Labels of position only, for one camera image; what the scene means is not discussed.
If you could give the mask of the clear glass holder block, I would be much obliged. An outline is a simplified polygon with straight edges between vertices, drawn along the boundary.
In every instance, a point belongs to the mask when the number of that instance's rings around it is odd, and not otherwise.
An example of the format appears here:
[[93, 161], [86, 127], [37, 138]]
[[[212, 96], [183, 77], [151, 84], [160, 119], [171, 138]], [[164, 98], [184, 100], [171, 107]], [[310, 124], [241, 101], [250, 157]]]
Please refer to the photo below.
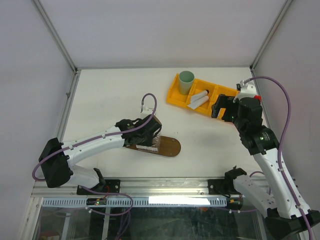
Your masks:
[[146, 141], [139, 143], [136, 145], [138, 150], [151, 152], [151, 153], [158, 153], [160, 149], [160, 141], [161, 136], [157, 135], [153, 138], [149, 138]]

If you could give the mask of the white toothpaste tube black cap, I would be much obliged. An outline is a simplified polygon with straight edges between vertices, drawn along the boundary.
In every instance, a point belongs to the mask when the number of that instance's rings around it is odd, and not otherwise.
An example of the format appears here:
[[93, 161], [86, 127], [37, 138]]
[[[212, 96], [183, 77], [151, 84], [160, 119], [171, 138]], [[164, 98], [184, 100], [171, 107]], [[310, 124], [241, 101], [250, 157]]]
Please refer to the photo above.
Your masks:
[[195, 102], [195, 101], [207, 96], [208, 93], [209, 93], [209, 91], [206, 89], [206, 90], [203, 90], [203, 91], [201, 91], [201, 92], [199, 92], [197, 94], [192, 95], [191, 98], [190, 98], [190, 103], [193, 103], [193, 102]]

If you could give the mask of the green plastic cup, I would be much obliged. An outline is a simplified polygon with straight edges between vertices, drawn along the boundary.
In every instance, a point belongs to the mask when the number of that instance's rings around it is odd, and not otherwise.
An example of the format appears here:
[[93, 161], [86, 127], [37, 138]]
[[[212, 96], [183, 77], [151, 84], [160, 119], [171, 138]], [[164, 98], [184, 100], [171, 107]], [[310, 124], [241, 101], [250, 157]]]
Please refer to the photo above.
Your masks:
[[195, 75], [188, 70], [182, 71], [178, 75], [179, 92], [182, 95], [188, 95], [194, 83]]

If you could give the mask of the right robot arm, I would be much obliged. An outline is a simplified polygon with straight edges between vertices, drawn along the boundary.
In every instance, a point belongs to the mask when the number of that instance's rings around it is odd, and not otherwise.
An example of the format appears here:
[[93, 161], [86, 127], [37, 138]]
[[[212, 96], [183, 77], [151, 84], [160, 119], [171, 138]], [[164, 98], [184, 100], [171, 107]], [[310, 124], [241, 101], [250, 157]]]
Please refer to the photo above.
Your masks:
[[234, 167], [225, 172], [220, 186], [214, 187], [222, 195], [240, 193], [263, 215], [269, 233], [276, 240], [308, 230], [320, 222], [320, 213], [303, 200], [280, 152], [274, 132], [263, 125], [263, 108], [258, 96], [236, 99], [220, 94], [212, 105], [212, 118], [224, 109], [222, 120], [232, 123], [243, 146], [253, 156], [272, 191], [269, 195], [242, 169]]

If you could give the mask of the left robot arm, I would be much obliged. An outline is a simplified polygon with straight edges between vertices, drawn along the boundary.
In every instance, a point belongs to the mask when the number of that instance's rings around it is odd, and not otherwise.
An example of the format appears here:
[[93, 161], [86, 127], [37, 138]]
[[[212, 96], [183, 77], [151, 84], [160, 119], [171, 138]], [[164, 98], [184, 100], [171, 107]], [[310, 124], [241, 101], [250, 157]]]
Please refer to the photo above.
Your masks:
[[82, 160], [96, 154], [133, 145], [152, 144], [162, 129], [162, 123], [152, 114], [135, 120], [122, 119], [114, 126], [94, 136], [65, 143], [57, 138], [50, 139], [40, 157], [39, 164], [48, 188], [74, 184], [100, 194], [105, 188], [101, 172], [78, 165]]

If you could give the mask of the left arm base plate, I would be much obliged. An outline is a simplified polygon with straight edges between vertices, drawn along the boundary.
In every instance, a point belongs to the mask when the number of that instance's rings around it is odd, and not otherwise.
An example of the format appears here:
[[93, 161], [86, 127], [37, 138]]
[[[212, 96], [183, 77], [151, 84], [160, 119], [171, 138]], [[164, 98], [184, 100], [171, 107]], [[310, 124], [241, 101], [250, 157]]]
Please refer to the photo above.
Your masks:
[[[121, 187], [121, 180], [120, 179], [104, 179], [104, 183], [99, 183], [97, 186], [94, 186], [90, 190], [94, 192], [102, 193], [103, 195], [106, 195], [107, 193], [119, 193], [120, 187]], [[79, 196], [82, 195], [94, 195], [91, 191], [88, 191], [84, 189], [81, 186], [77, 187], [76, 194]]]

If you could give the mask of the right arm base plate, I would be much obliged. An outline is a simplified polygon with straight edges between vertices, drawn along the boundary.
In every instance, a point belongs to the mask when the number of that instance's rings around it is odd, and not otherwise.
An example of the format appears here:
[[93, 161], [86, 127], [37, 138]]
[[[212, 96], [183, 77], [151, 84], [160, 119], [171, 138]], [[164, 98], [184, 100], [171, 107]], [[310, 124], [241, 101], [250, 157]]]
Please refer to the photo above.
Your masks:
[[239, 195], [233, 185], [231, 185], [227, 180], [218, 179], [208, 179], [207, 180], [208, 194], [209, 195], [222, 195], [224, 197], [230, 198], [231, 195]]

